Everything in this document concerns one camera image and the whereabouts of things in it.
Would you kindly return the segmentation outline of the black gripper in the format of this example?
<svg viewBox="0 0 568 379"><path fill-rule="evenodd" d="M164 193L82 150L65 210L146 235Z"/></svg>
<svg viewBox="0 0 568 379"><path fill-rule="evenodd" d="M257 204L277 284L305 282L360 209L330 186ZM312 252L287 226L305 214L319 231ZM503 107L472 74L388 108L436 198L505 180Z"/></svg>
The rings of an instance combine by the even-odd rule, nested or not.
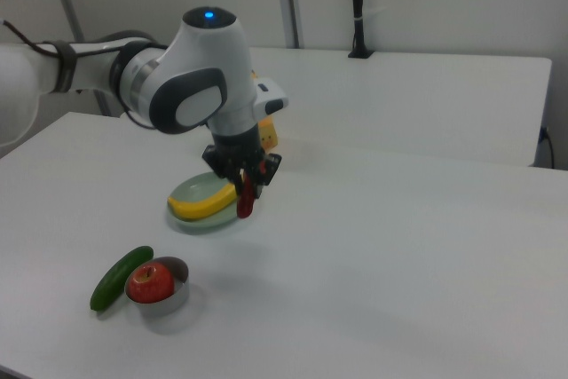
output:
<svg viewBox="0 0 568 379"><path fill-rule="evenodd" d="M279 154L264 154L258 125L238 135L212 134L213 144L205 148L202 159L221 178L230 178L238 195L242 194L242 171L252 172L254 195L259 198L282 161Z"/></svg>

